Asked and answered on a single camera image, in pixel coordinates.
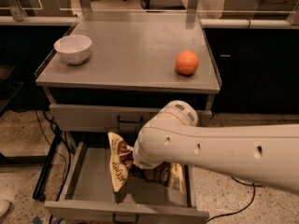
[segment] crumpled snack bag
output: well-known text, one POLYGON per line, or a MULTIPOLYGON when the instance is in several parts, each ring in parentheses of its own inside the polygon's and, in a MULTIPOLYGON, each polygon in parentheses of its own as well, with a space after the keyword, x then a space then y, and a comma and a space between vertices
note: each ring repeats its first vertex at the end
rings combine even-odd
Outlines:
POLYGON ((143 178, 186 194, 182 167, 178 163, 163 162, 154 169, 141 169, 133 164, 133 148, 116 133, 108 133, 111 149, 110 172, 112 185, 118 192, 129 177, 143 178))

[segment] white shoe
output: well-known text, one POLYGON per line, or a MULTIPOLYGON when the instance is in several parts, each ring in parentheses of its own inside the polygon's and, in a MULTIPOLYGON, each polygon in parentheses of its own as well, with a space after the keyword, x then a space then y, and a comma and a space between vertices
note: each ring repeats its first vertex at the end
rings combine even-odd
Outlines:
POLYGON ((9 210, 10 205, 10 201, 0 200, 0 218, 9 210))

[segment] orange fruit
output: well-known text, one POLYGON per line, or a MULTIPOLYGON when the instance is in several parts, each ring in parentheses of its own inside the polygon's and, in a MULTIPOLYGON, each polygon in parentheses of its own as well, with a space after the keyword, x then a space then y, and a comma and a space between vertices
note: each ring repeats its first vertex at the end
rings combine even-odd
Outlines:
POLYGON ((191 50, 182 51, 176 58, 177 71, 182 75, 192 75, 199 65, 199 59, 195 52, 191 50))

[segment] black drawer handle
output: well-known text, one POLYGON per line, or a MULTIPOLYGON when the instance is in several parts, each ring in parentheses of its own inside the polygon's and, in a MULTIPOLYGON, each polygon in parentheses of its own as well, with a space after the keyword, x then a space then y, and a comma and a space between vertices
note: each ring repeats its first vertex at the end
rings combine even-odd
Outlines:
POLYGON ((128 221, 118 221, 115 219, 116 214, 114 213, 112 216, 112 222, 113 224, 137 224, 139 220, 139 215, 136 215, 136 219, 133 222, 128 222, 128 221))
POLYGON ((131 121, 131 120, 121 120, 121 116, 118 116, 118 122, 119 123, 135 123, 135 124, 138 124, 138 123, 141 123, 142 121, 143 121, 143 117, 141 117, 139 121, 131 121))

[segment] bowl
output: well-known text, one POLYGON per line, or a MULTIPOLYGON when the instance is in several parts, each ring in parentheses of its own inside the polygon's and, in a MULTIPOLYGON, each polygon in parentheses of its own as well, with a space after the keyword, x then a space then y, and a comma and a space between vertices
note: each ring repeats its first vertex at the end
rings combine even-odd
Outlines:
POLYGON ((54 43, 57 53, 72 64, 81 64, 89 57, 92 41, 86 35, 67 35, 54 43))

